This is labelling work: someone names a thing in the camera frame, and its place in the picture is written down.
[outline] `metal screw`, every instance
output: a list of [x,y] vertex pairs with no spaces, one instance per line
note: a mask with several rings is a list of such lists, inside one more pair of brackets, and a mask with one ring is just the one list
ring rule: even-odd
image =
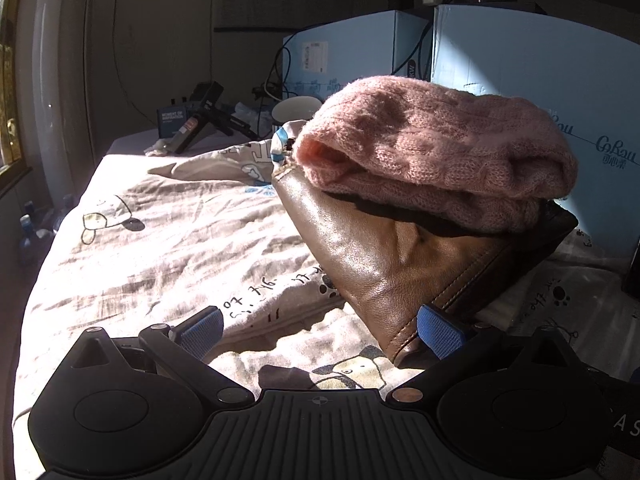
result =
[[392,394],[398,402],[411,403],[422,399],[422,392],[416,388],[398,388]]
[[240,404],[249,400],[249,392],[244,388],[223,388],[218,392],[218,400],[225,404]]

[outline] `window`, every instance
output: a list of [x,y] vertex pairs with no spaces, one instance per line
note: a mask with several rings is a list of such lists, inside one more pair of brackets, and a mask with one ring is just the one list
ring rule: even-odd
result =
[[0,194],[27,170],[15,92],[15,29],[19,0],[0,0]]

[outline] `blue gripper pad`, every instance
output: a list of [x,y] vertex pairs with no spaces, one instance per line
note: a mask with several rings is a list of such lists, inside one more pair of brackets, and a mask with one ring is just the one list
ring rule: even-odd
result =
[[225,321],[220,309],[208,306],[175,327],[175,342],[198,360],[202,360],[222,338]]
[[418,336],[438,359],[444,359],[466,342],[465,331],[455,327],[435,306],[421,306],[417,324]]

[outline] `air conditioner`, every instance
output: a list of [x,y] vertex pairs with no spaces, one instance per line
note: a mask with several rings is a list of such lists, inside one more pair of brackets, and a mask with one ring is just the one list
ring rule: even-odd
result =
[[91,0],[37,0],[33,95],[42,166],[54,205],[79,196],[95,171],[86,94]]

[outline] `brown leather bag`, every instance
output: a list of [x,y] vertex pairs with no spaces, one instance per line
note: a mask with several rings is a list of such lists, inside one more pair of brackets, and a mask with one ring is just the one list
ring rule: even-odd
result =
[[545,202],[528,232],[477,235],[420,211],[325,193],[294,164],[272,182],[313,256],[395,365],[425,349],[421,305],[472,320],[578,225]]

